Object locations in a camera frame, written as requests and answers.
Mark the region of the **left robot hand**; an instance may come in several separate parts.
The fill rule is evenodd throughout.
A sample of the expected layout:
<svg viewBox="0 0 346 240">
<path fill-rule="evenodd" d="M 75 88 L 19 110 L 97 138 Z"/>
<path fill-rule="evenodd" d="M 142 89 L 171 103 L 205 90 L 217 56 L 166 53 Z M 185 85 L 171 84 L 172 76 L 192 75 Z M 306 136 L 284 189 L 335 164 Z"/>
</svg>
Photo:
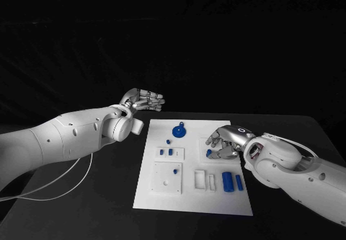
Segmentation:
<svg viewBox="0 0 346 240">
<path fill-rule="evenodd" d="M 139 88 L 129 90 L 120 100 L 120 105 L 127 107 L 133 114 L 142 110 L 160 112 L 165 103 L 162 94 Z"/>
</svg>

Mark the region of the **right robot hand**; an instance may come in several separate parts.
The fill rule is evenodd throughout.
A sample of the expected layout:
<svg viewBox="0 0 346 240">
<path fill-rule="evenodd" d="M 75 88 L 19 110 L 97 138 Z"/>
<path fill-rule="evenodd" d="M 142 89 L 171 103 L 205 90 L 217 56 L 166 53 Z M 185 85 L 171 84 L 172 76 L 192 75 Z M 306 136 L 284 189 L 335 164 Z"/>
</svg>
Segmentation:
<svg viewBox="0 0 346 240">
<path fill-rule="evenodd" d="M 240 156 L 240 152 L 246 150 L 246 146 L 257 135 L 244 127 L 237 125 L 224 125 L 211 134 L 205 144 L 212 148 L 221 143 L 221 149 L 208 154 L 211 160 L 224 159 L 234 160 Z"/>
</svg>

